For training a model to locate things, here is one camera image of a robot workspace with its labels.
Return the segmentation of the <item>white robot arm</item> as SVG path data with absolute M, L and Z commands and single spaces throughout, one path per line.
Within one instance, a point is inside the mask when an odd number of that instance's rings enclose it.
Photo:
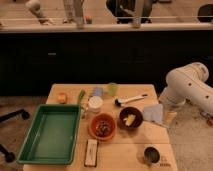
M 213 87 L 206 84 L 208 77 L 208 68 L 200 62 L 193 62 L 167 73 L 167 86 L 159 96 L 165 124 L 173 121 L 176 111 L 187 100 L 197 105 L 205 117 L 213 119 Z

